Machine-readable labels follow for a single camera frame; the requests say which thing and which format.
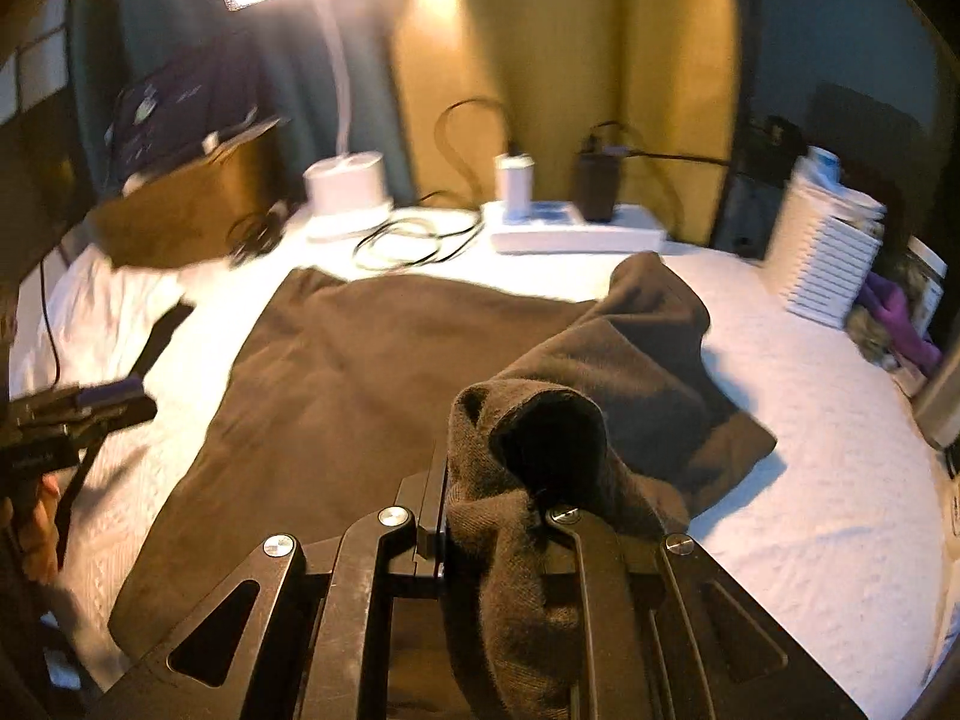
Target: white lamp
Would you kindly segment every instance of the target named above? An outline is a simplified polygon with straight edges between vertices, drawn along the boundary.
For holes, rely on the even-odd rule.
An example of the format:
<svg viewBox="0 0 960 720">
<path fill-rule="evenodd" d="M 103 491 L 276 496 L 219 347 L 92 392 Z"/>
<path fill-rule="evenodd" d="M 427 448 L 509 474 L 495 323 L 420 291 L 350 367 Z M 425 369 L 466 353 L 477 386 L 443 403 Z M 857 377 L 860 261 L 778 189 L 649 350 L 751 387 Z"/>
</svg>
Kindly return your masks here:
<svg viewBox="0 0 960 720">
<path fill-rule="evenodd" d="M 224 0 L 232 10 L 264 0 Z M 307 196 L 320 237 L 358 232 L 386 221 L 392 209 L 383 173 L 383 155 L 349 154 L 352 120 L 350 78 L 343 39 L 330 0 L 315 0 L 323 37 L 328 44 L 337 90 L 337 156 L 312 165 L 304 174 Z"/>
</svg>

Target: person's arm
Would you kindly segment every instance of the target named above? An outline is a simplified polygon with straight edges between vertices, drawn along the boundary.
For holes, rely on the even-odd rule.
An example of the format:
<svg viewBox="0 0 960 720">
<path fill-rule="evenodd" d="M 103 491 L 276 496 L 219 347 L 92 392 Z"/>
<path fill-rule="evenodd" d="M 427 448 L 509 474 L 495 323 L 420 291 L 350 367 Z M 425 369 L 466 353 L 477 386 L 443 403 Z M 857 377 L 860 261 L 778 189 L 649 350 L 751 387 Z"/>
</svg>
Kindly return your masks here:
<svg viewBox="0 0 960 720">
<path fill-rule="evenodd" d="M 54 516 L 61 492 L 56 476 L 46 474 L 37 482 L 37 505 L 30 519 L 16 529 L 16 542 L 23 552 L 23 573 L 27 579 L 50 584 L 56 578 L 56 532 Z M 13 506 L 7 499 L 0 501 L 0 529 L 13 521 Z"/>
</svg>

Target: silver bolt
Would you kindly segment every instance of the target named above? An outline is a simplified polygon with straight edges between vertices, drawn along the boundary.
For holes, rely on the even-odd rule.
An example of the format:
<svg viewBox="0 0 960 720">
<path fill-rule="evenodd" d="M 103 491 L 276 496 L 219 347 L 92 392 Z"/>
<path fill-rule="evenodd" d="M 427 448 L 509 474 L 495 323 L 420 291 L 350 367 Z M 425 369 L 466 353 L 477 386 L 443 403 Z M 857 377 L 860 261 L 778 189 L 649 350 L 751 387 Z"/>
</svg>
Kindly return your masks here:
<svg viewBox="0 0 960 720">
<path fill-rule="evenodd" d="M 666 548 L 674 555 L 686 557 L 693 552 L 694 546 L 696 543 L 686 533 L 671 533 L 666 538 Z"/>
<path fill-rule="evenodd" d="M 294 539 L 290 536 L 270 536 L 263 542 L 263 551 L 270 557 L 287 557 L 294 551 Z"/>
<path fill-rule="evenodd" d="M 402 506 L 391 506 L 389 509 L 383 509 L 379 517 L 380 523 L 388 528 L 397 528 L 408 519 L 410 519 L 410 514 Z"/>
<path fill-rule="evenodd" d="M 572 506 L 555 506 L 550 509 L 550 519 L 559 525 L 574 525 L 580 522 L 580 510 Z"/>
</svg>

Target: white cloth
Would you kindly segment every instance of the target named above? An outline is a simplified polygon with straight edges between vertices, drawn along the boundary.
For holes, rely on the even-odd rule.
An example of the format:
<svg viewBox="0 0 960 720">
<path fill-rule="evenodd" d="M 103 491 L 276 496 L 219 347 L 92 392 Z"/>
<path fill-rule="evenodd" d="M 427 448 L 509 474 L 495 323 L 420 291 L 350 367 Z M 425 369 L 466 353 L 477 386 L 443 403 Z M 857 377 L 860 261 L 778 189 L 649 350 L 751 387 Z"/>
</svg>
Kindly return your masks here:
<svg viewBox="0 0 960 720">
<path fill-rule="evenodd" d="M 203 444 L 251 327 L 291 268 L 370 275 L 354 268 L 354 244 L 316 244 L 295 229 L 238 271 L 208 263 L 178 274 L 111 272 L 91 249 L 56 287 L 51 319 L 64 381 L 124 375 L 164 311 L 181 295 L 198 303 L 147 376 L 157 419 L 109 439 L 74 509 L 54 611 L 104 688 L 128 666 L 107 630 L 117 593 Z M 606 293 L 622 259 L 497 255 L 481 236 L 461 257 L 422 271 L 585 300 Z M 779 439 L 691 534 L 872 720 L 901 718 L 919 694 L 940 622 L 943 536 L 931 450 L 888 376 L 842 332 L 779 308 L 753 266 L 693 247 L 672 247 L 664 260 L 712 316 L 707 368 Z M 42 351 L 19 372 L 22 386 L 50 375 L 40 331 L 37 339 Z"/>
</svg>

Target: brown cloth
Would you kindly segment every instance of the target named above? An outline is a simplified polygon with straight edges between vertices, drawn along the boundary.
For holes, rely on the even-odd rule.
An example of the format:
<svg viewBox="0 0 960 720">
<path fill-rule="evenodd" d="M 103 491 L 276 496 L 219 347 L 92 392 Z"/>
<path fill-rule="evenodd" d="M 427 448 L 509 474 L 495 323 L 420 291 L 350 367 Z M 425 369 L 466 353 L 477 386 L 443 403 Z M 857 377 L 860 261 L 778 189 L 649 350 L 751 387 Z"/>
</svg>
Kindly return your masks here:
<svg viewBox="0 0 960 720">
<path fill-rule="evenodd" d="M 775 440 L 709 379 L 709 315 L 653 255 L 613 274 L 568 330 L 457 398 L 448 441 L 446 630 L 458 682 L 488 718 L 563 718 L 578 614 L 548 597 L 539 512 L 563 502 L 661 536 L 735 487 Z"/>
<path fill-rule="evenodd" d="M 451 640 L 482 640 L 473 654 L 496 682 L 493 704 L 556 715 L 566 673 L 544 677 L 534 644 L 550 659 L 576 618 L 535 608 L 528 490 L 650 533 L 682 527 L 736 485 L 774 440 L 709 380 L 708 326 L 700 300 L 655 255 L 625 261 L 596 304 L 420 275 L 344 284 L 294 271 L 151 528 L 110 618 L 115 640 L 139 658 L 267 536 L 321 541 L 392 503 L 449 429 L 450 526 L 477 579 L 459 584 L 460 608 L 483 620 Z M 501 613 L 515 617 L 486 617 Z M 462 684 L 476 709 L 478 691 Z"/>
</svg>

